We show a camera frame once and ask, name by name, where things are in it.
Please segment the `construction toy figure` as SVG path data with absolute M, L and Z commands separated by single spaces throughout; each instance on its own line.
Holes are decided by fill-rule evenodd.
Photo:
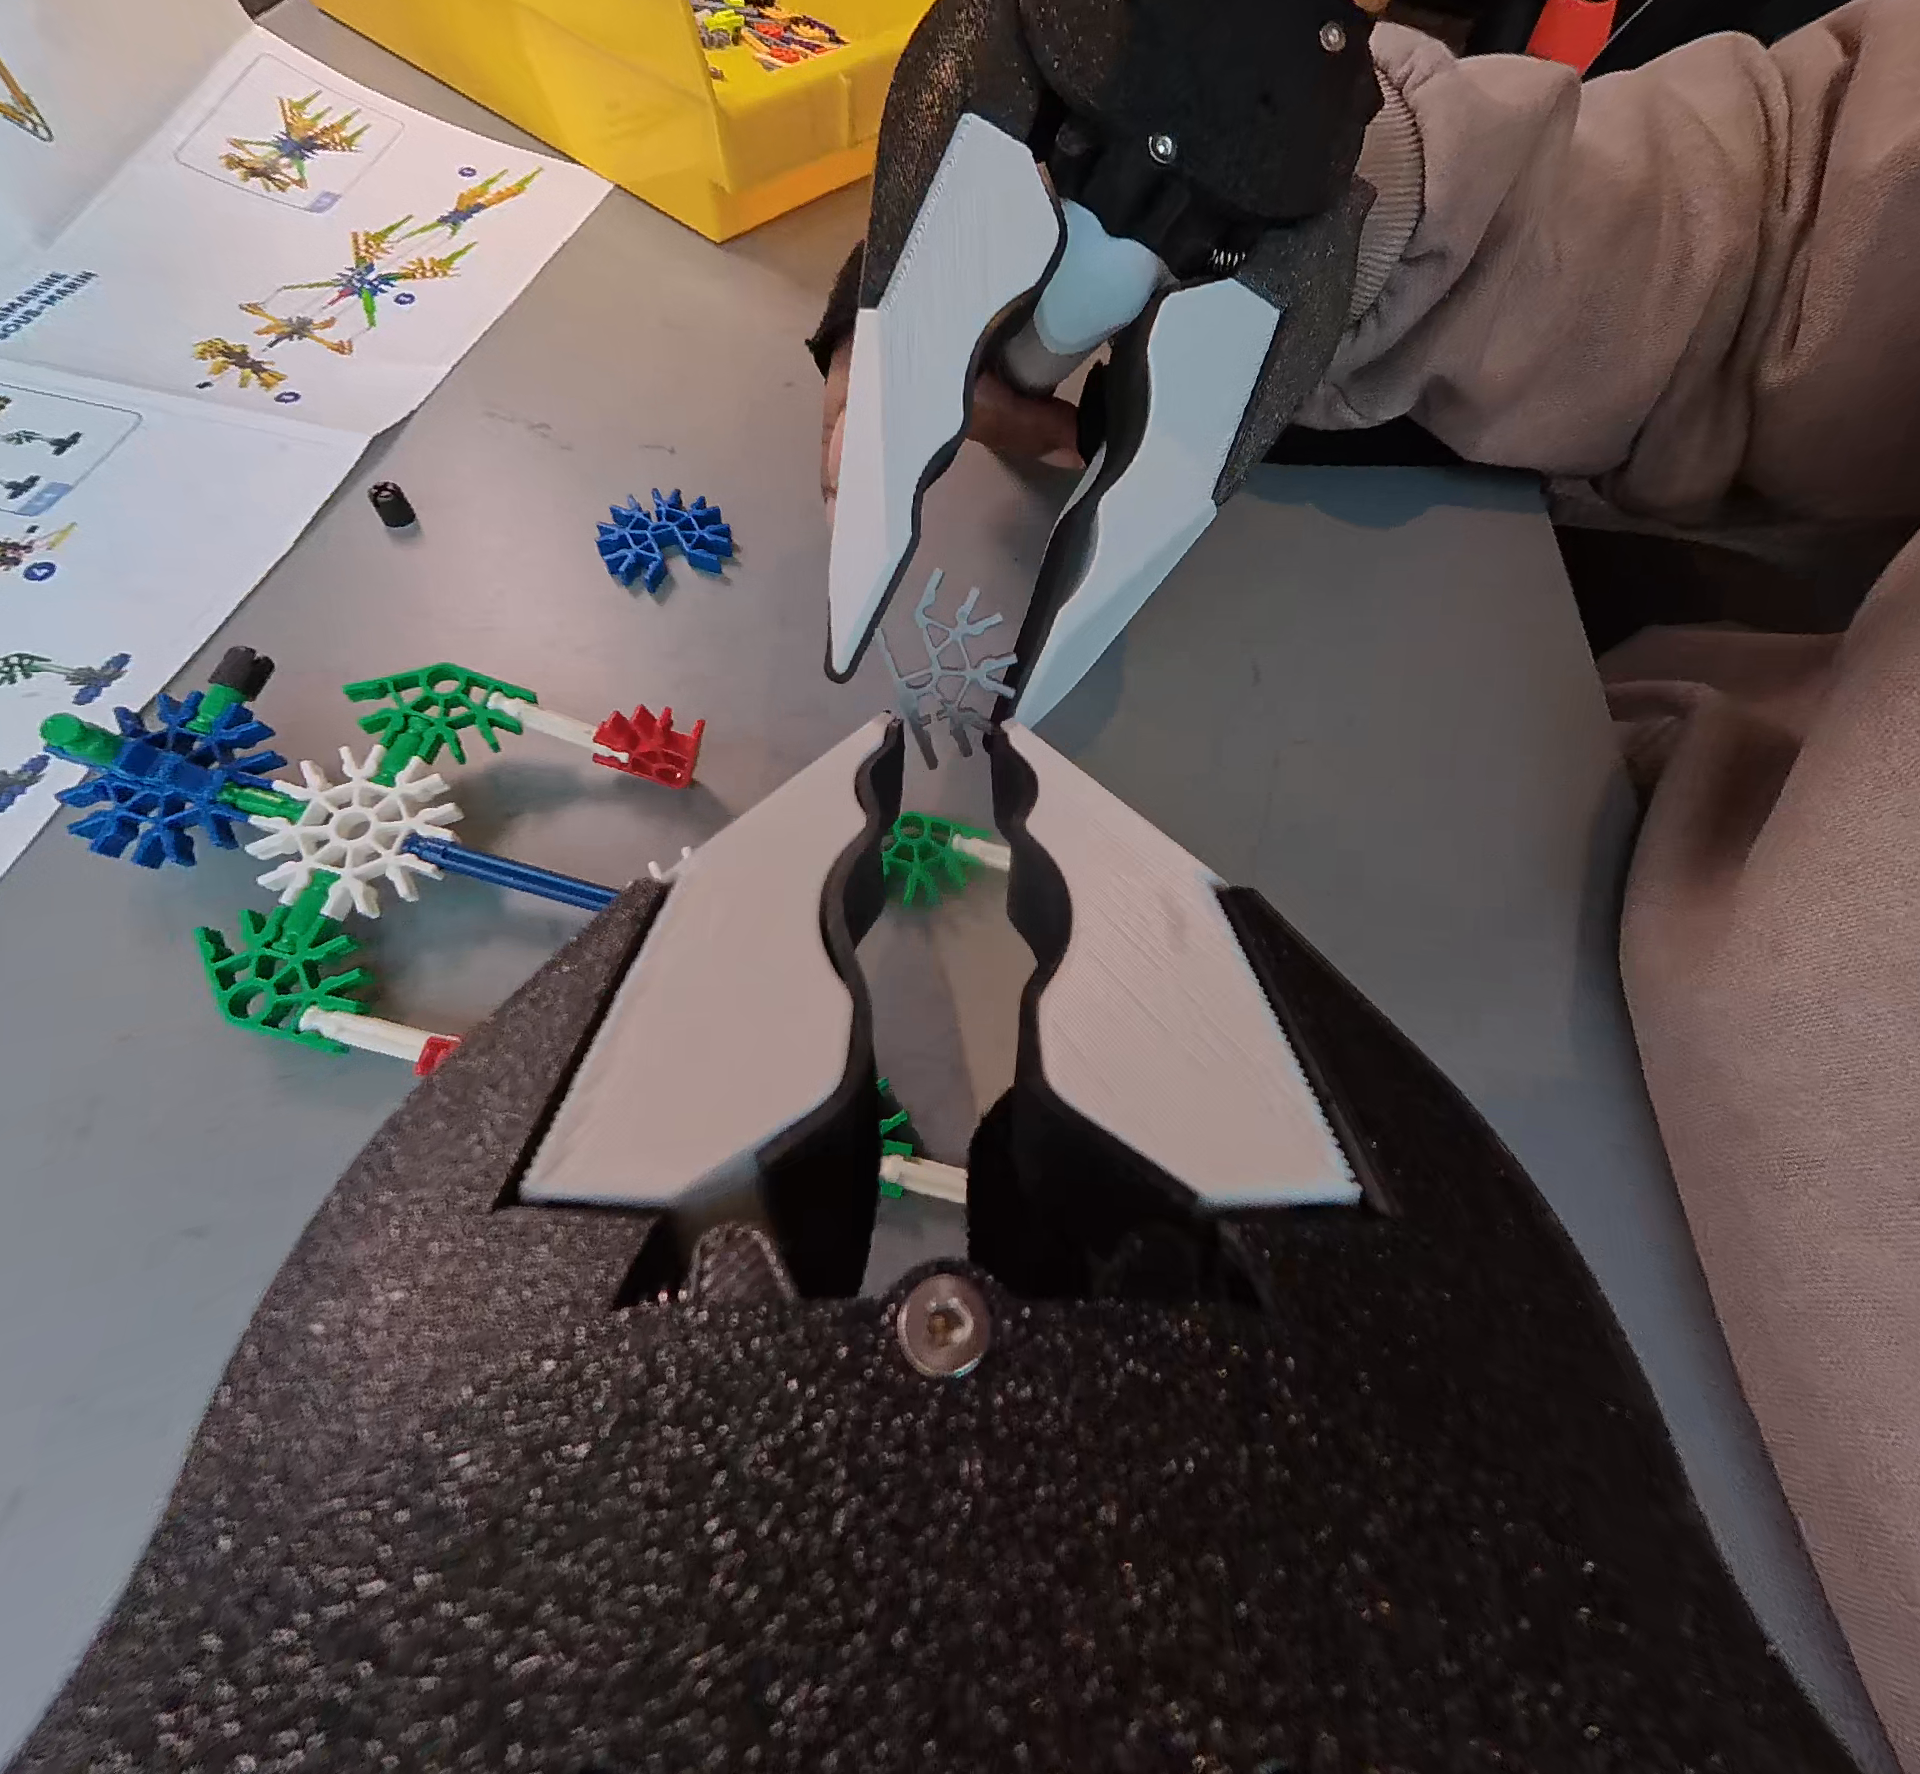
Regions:
M 527 862 L 468 849 L 457 838 L 459 805 L 435 764 L 459 761 L 468 740 L 536 732 L 585 746 L 591 732 L 552 714 L 525 689 L 495 684 L 457 664 L 357 684 L 365 702 L 365 754 L 338 753 L 333 772 L 305 763 L 300 780 L 275 780 L 273 732 L 254 714 L 271 662 L 231 650 L 219 677 L 183 697 L 161 696 L 150 715 L 118 710 L 106 729 L 71 712 L 40 723 L 42 754 L 7 780 L 3 804 L 44 763 L 81 771 L 58 801 L 80 812 L 71 833 L 101 857 L 144 869 L 195 862 L 195 838 L 240 849 L 236 830 L 257 837 L 243 849 L 270 868 L 259 888 L 271 911 L 244 911 L 234 934 L 199 931 L 198 954 L 208 992 L 236 1027 L 306 1046 L 377 1052 L 406 1063 L 427 1030 L 365 1010 L 365 975 L 349 968 L 356 947 L 348 917 L 373 921 L 385 894 L 417 899 L 425 882 L 451 875 L 549 899 L 581 911 L 609 908 L 616 892 Z M 961 882 L 968 868 L 1005 869 L 1008 850 L 988 835 L 901 812 L 881 841 L 882 896 L 917 898 L 934 875 Z M 965 1203 L 965 1171 L 916 1154 L 910 1117 L 882 1081 L 878 1097 L 878 1195 Z

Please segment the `grey desk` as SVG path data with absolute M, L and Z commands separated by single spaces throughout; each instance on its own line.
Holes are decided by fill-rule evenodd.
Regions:
M 473 844 L 617 884 L 892 703 L 822 673 L 822 385 L 804 355 L 862 186 L 714 246 L 621 192 L 195 648 L 275 658 L 275 748 L 335 763 L 341 684 L 456 658 L 563 712 L 708 719 L 686 793 L 560 744 L 457 768 Z M 409 494 L 394 536 L 371 483 Z M 702 496 L 716 576 L 652 593 L 614 505 Z M 1740 1398 L 1620 1000 L 1636 800 L 1523 480 L 1266 468 L 1043 736 L 1257 888 L 1501 1133 L 1620 1313 L 1740 1589 L 1863 1763 L 1874 1715 Z M 213 1387 L 411 1073 L 219 1020 L 189 933 L 254 905 L 42 833 L 3 878 L 3 1759 L 144 1548 Z

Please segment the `blue snowflake toy connector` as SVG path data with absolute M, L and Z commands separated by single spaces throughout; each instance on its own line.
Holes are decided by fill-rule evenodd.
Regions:
M 610 507 L 595 529 L 595 553 L 617 588 L 652 593 L 669 575 L 671 557 L 696 573 L 720 575 L 733 558 L 732 528 L 722 510 L 699 496 L 652 490 Z

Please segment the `person's right hand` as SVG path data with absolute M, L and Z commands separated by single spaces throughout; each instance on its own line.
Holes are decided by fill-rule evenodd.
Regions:
M 823 381 L 819 490 L 832 515 L 843 467 L 853 326 L 822 324 L 807 340 Z M 1081 467 L 1077 410 L 1057 394 L 1025 394 L 993 371 L 975 379 L 965 435 L 996 457 Z

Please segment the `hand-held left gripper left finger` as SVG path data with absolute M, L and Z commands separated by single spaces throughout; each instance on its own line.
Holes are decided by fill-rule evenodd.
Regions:
M 861 1290 L 878 1097 L 858 943 L 882 908 L 904 732 L 875 715 L 694 849 L 518 1175 L 525 1205 L 757 1217 L 800 1294 Z

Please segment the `grey snowflake toy connector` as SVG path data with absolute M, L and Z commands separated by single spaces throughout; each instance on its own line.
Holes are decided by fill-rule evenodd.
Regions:
M 947 738 L 961 758 L 991 729 L 997 706 L 1013 696 L 1005 674 L 1013 654 L 997 650 L 1004 625 L 999 612 L 978 610 L 978 588 L 962 602 L 943 602 L 944 573 L 934 568 L 911 610 L 914 647 L 896 654 L 885 627 L 875 648 L 893 686 L 905 732 L 927 771 L 939 766 L 939 740 Z

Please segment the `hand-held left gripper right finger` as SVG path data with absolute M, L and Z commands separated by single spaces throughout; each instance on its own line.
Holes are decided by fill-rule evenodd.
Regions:
M 1032 954 L 1011 1088 L 968 1147 L 968 1259 L 1036 1298 L 1260 1298 L 1232 1214 L 1361 1184 L 1231 889 L 1019 723 L 989 736 Z

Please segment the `folded instruction sheet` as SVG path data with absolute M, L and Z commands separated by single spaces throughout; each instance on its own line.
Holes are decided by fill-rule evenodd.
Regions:
M 399 105 L 236 0 L 2 0 L 6 868 L 609 184 Z

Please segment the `pile of colourful toy pieces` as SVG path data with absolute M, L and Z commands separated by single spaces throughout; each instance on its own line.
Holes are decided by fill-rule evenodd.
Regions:
M 815 15 L 781 0 L 686 0 L 708 79 L 726 83 L 740 61 L 763 74 L 832 56 L 849 45 L 844 34 Z

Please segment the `person's right forearm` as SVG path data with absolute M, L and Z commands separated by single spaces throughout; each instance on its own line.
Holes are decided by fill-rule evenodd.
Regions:
M 1354 318 L 1300 421 L 1409 418 L 1649 522 L 1916 520 L 1918 0 L 1580 83 L 1372 38 Z

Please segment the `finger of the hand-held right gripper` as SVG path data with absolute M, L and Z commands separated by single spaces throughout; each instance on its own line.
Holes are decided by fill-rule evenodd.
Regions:
M 1022 142 L 967 113 L 896 269 L 857 316 L 827 553 L 827 677 L 846 684 L 957 452 L 989 335 L 1050 277 L 1065 224 Z
M 1236 280 L 1156 297 L 1107 366 L 1106 435 L 1055 522 L 1015 647 L 1008 715 L 1045 718 L 1213 523 L 1280 312 Z

